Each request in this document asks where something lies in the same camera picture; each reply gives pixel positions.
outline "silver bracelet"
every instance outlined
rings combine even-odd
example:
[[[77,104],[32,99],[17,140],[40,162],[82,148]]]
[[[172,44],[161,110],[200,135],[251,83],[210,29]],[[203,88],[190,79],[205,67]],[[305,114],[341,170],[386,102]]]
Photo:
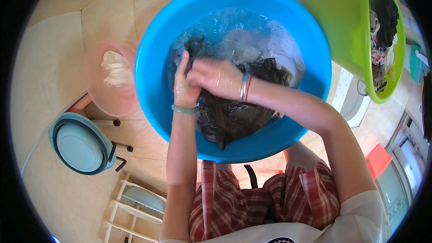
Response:
[[[248,82],[249,80],[249,75],[245,74],[243,76],[243,82],[241,83],[241,88],[240,88],[240,101],[241,102],[245,102],[245,97],[246,97],[246,89],[248,87]]]

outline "white shirt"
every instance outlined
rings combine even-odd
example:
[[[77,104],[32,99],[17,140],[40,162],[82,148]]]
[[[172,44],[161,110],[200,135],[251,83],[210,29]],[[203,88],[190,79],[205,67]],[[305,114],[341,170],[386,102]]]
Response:
[[[380,196],[377,191],[370,190],[361,192],[343,202],[340,205],[339,216],[334,223],[322,231],[303,223],[283,222],[256,225],[203,242],[376,242],[381,233],[383,217]],[[160,243],[186,242],[167,239]]]

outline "hand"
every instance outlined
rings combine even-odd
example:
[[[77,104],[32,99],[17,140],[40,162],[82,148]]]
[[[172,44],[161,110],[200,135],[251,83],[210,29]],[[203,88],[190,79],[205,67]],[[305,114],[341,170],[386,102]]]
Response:
[[[186,109],[197,107],[197,99],[201,92],[201,87],[189,85],[186,81],[186,67],[189,61],[189,53],[183,51],[180,65],[175,72],[174,80],[174,105]]]
[[[215,96],[240,99],[243,74],[229,61],[196,59],[186,79],[189,84],[202,87]]]

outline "bucket handle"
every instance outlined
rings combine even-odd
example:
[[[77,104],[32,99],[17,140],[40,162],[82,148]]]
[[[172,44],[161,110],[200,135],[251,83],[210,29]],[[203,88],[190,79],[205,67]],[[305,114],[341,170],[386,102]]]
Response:
[[[360,93],[360,90],[359,90],[359,82],[360,82],[360,80],[357,80],[357,93],[359,93],[360,96],[367,97],[369,94],[367,94],[366,92],[364,92],[364,93]]]

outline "red string bracelet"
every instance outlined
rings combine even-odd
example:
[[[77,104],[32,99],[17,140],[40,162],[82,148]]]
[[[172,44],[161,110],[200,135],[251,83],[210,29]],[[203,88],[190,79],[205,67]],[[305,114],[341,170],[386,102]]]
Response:
[[[248,92],[249,92],[249,86],[251,85],[251,80],[252,80],[252,76],[249,77],[249,81],[248,84],[246,86],[246,97],[245,97],[245,102],[247,102],[248,100]]]

